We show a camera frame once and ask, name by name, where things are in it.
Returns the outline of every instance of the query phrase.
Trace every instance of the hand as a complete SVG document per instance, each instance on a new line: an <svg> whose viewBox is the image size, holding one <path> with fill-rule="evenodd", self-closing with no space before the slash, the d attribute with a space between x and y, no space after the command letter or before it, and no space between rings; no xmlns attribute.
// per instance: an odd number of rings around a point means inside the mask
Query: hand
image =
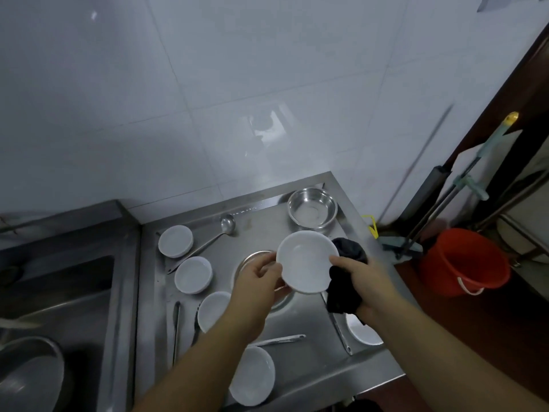
<svg viewBox="0 0 549 412"><path fill-rule="evenodd" d="M368 264L347 257L330 256L334 266L351 273L355 291L362 298L362 304L356 310L356 316L362 322L375 328L377 314L400 299L383 265L374 259Z"/></svg>
<svg viewBox="0 0 549 412"><path fill-rule="evenodd" d="M265 267L275 260L276 252L273 252L245 265L238 275L229 305L223 314L232 327L243 332L248 343L258 338L263 331L265 318L272 305L292 291L282 280L280 263Z"/></svg>

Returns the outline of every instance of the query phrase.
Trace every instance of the dish towel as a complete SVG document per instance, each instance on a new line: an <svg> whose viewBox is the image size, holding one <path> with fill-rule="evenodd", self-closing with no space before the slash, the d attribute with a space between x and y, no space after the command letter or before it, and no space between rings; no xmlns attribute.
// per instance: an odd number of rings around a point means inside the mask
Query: dish towel
<svg viewBox="0 0 549 412"><path fill-rule="evenodd" d="M366 253L359 243L343 237L334 238L332 242L338 249L340 256L368 263ZM330 268L330 278L332 280L328 286L328 300L326 301L328 312L354 314L360 306L362 298L353 288L351 273L337 266L332 266Z"/></svg>

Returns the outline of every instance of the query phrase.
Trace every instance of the red bucket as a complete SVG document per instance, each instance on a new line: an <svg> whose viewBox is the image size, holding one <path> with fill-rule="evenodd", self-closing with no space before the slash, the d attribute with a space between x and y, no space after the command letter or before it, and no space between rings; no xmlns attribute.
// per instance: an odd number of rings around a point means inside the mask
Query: red bucket
<svg viewBox="0 0 549 412"><path fill-rule="evenodd" d="M453 297L478 295L503 286L511 276L504 253L473 231L450 228L419 263L421 281L436 293Z"/></svg>

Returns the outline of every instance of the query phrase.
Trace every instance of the white bowl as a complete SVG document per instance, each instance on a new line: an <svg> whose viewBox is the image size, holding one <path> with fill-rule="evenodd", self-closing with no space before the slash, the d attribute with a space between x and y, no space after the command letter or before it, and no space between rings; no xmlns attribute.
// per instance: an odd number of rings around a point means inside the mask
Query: white bowl
<svg viewBox="0 0 549 412"><path fill-rule="evenodd" d="M338 249L328 237L315 231L298 231L282 240L276 261L282 264L282 278L288 286L312 294L328 289L330 255L338 256Z"/></svg>
<svg viewBox="0 0 549 412"><path fill-rule="evenodd" d="M202 332L214 326L217 320L223 315L227 305L229 305L229 292L213 292L204 298L198 308L198 325Z"/></svg>
<svg viewBox="0 0 549 412"><path fill-rule="evenodd" d="M360 320L353 314L345 314L347 321L347 327L353 334L353 337L360 341L362 344L369 346L379 346L383 344L383 340L374 329L368 325L362 325Z"/></svg>
<svg viewBox="0 0 549 412"><path fill-rule="evenodd" d="M275 386L275 364L263 348L249 346L244 350L229 391L244 406L256 406L271 394Z"/></svg>
<svg viewBox="0 0 549 412"><path fill-rule="evenodd" d="M180 292L195 295L208 287L214 272L203 257L189 257L175 270L175 287Z"/></svg>
<svg viewBox="0 0 549 412"><path fill-rule="evenodd" d="M158 240L158 249L169 258L176 259L193 247L193 232L184 225L175 225L162 233Z"/></svg>

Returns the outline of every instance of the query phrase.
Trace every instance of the bucket handle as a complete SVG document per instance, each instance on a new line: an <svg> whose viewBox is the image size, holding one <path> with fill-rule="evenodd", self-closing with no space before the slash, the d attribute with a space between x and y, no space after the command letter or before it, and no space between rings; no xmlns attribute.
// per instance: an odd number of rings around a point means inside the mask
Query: bucket handle
<svg viewBox="0 0 549 412"><path fill-rule="evenodd" d="M467 289L465 287L465 285L463 284L463 280L461 280L461 277L458 276L457 278L457 283L460 284L461 288L466 292L468 293L469 295L473 295L473 296L477 296L477 295L480 295L483 291L484 291L484 288L480 288L478 291L476 292L471 292L469 289Z"/></svg>

